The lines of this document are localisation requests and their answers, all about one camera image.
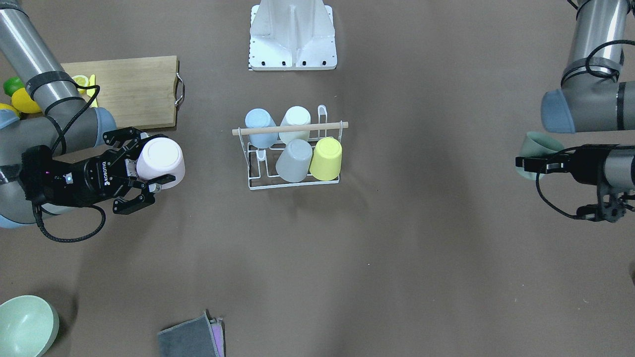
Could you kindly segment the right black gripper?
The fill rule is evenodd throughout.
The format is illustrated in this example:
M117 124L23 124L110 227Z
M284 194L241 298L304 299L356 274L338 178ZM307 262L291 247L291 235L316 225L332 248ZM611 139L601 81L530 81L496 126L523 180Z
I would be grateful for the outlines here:
M113 213L129 215L156 203L155 196L176 176L166 174L139 181L129 176L127 160L138 160L150 140L168 138L149 135L140 129L127 127L103 133L106 145L113 147L103 154L67 163L52 160L47 164L47 202L58 206L90 206L114 198ZM124 198L132 188L136 197Z

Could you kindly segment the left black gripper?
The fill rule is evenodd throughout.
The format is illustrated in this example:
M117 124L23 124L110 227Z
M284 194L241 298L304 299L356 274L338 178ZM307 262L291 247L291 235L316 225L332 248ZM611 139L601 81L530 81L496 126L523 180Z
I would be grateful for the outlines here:
M570 173L575 181L587 185L608 185L605 161L617 144L586 144L571 154L517 156L515 167L531 174Z

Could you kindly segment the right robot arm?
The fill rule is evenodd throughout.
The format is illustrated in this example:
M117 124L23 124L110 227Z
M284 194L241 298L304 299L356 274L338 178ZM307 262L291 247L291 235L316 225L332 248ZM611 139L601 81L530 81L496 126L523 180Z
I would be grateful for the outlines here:
M1 51L39 117L1 111L1 226L37 225L75 208L113 200L128 215L184 176L181 147L167 136L118 128L93 108L64 70L18 0L1 2Z

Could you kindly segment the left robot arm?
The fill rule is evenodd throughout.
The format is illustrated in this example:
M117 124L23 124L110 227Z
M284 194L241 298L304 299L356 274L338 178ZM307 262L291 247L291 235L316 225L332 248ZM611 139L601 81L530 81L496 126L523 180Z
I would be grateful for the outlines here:
M622 45L632 0L581 0L560 89L541 103L551 133L621 131L634 128L634 82L620 82Z

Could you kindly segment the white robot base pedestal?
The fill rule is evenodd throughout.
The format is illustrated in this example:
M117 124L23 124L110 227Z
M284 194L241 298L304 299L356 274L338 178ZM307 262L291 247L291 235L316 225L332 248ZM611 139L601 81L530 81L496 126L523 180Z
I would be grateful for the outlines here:
M335 19L321 0L262 0L250 10L248 68L334 70Z

